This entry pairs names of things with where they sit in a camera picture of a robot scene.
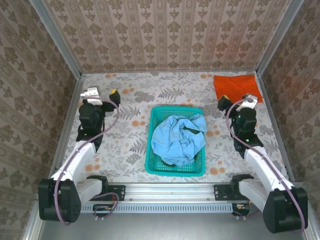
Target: patterned wallpaper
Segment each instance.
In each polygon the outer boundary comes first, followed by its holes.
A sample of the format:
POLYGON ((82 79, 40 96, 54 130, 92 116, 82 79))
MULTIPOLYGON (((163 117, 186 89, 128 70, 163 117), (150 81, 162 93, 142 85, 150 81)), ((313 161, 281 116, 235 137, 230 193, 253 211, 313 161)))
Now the patterned wallpaper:
POLYGON ((289 0, 44 0, 86 73, 254 69, 289 0))
POLYGON ((0 239, 24 234, 75 79, 28 0, 0 0, 0 239))
POLYGON ((320 220, 320 1, 305 0, 263 73, 297 181, 320 220))

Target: green laundry basket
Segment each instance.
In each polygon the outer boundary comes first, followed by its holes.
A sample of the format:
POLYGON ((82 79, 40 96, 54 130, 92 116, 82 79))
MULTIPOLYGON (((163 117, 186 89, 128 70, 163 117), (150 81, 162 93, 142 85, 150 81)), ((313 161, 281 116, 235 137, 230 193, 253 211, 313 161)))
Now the green laundry basket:
POLYGON ((203 147, 194 157, 192 164, 183 167, 170 167, 164 165, 161 158, 154 153, 151 147, 151 138, 155 128, 171 115, 180 115, 187 118, 195 114, 204 115, 204 112, 197 107, 188 106, 156 106, 151 111, 148 143, 146 146, 145 170, 149 174, 157 174, 172 177, 201 177, 206 171, 206 154, 203 147))

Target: purple cable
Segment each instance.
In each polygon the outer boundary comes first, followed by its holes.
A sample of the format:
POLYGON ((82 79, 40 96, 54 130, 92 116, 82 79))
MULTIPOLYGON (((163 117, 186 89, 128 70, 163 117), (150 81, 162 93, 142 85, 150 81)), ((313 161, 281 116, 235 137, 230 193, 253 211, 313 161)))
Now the purple cable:
POLYGON ((270 162, 268 161, 268 159, 261 153, 259 152, 258 150, 254 149, 253 147, 251 147, 249 144, 245 143, 244 141, 242 141, 240 138, 238 138, 231 130, 231 126, 230 126, 230 123, 229 123, 229 115, 231 113, 231 110, 239 103, 242 103, 244 101, 252 101, 252 99, 250 98, 245 98, 245 99, 241 99, 239 101, 236 101, 228 110, 227 114, 226 114, 226 119, 225 119, 225 122, 226 122, 226 127, 228 128, 228 130, 230 131, 232 137, 236 140, 238 140, 241 144, 243 144, 244 146, 246 146, 247 148, 251 149, 252 151, 254 151, 255 153, 257 153, 265 162, 266 164, 269 166, 269 168, 272 170, 272 172, 275 174, 276 178, 279 180, 279 182, 284 186, 285 190, 288 192, 290 198, 292 199, 298 213, 299 213, 299 216, 300 216, 300 219, 301 219, 301 229, 299 231, 299 233, 303 233, 304 230, 305 230, 305 226, 306 226, 306 223, 305 223, 305 218, 304 218, 304 215, 301 211, 301 208, 297 202, 297 200, 295 199, 294 195, 292 194, 292 192, 290 191, 289 187, 283 182, 283 180, 281 179, 281 176, 277 173, 277 171, 273 168, 273 166, 270 164, 270 162))
MULTIPOLYGON (((118 206, 118 203, 119 203, 119 195, 116 194, 115 192, 108 192, 108 193, 104 193, 104 194, 101 194, 101 195, 97 195, 97 196, 94 196, 92 199, 98 199, 98 198, 102 198, 102 197, 105 197, 105 196, 108 196, 108 195, 114 195, 116 196, 116 202, 113 206, 113 208, 110 210, 110 212, 105 215, 103 218, 107 218, 109 217, 113 211, 116 209, 116 207, 118 206)), ((99 218, 99 216, 97 216, 97 210, 100 209, 100 208, 104 208, 104 206, 98 206, 94 209, 94 212, 93 212, 93 215, 96 217, 96 218, 99 218)))
POLYGON ((106 132, 108 132, 115 124, 116 122, 118 121, 118 118, 119 118, 119 115, 120 115, 120 112, 119 112, 119 108, 118 106, 111 100, 107 99, 107 98, 101 98, 101 97, 84 97, 83 99, 98 99, 98 100, 101 100, 103 102, 108 102, 110 104, 112 104, 116 110, 117 110, 117 114, 115 116, 115 120, 114 122, 106 129, 104 130, 103 132, 99 133, 98 135, 90 138, 88 141, 86 141, 85 143, 83 143, 78 149, 77 151, 75 151, 72 156, 70 157, 70 159, 68 160, 67 164, 65 165, 65 167, 63 168, 62 172, 60 173, 57 181, 55 182, 55 185, 54 185, 54 193, 53 193, 53 198, 54 198, 54 205, 55 205, 55 210, 56 210, 56 214, 58 216, 58 219, 61 223, 63 223, 65 226, 69 226, 70 223, 69 222, 65 222, 62 215, 61 215, 61 212, 60 212, 60 209, 59 209, 59 203, 58 203, 58 187, 59 187, 59 183, 62 179, 62 177, 64 176, 64 171, 67 170, 67 168, 69 167, 69 165, 71 164, 72 160, 75 158, 75 156, 78 154, 78 152, 87 144, 89 144, 90 142, 92 142, 93 140, 99 138, 101 135, 105 134, 106 132))

